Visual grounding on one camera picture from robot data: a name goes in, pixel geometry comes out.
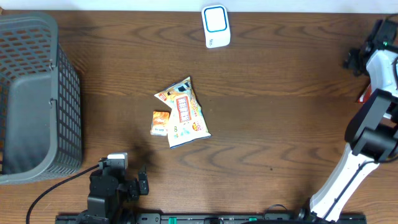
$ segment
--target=snack bag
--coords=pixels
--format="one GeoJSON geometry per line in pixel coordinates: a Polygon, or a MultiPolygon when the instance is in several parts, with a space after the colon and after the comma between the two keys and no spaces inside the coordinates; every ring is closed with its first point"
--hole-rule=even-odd
{"type": "Polygon", "coordinates": [[[155,97],[172,109],[167,125],[170,148],[211,136],[192,90],[190,77],[155,94],[155,97]]]}
{"type": "Polygon", "coordinates": [[[167,135],[167,124],[169,123],[169,112],[154,111],[152,118],[152,127],[150,129],[151,135],[167,135]]]}

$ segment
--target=wood grain surface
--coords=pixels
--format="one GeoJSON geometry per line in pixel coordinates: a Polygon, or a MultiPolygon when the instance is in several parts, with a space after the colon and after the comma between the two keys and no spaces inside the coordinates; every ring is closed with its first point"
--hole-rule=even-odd
{"type": "MultiPolygon", "coordinates": [[[[5,11],[5,14],[22,13],[5,11]]],[[[128,152],[147,164],[150,194],[131,207],[164,213],[298,209],[325,183],[368,84],[341,64],[383,15],[230,13],[231,43],[205,47],[199,12],[50,11],[81,76],[83,169],[128,152]],[[149,134],[153,95],[191,76],[212,138],[169,149],[149,134]]],[[[345,206],[369,223],[396,223],[397,164],[380,166],[345,206]]],[[[59,182],[0,186],[0,223],[24,223],[30,204],[59,182]]],[[[86,209],[88,175],[44,197],[31,223],[86,209]]]]}

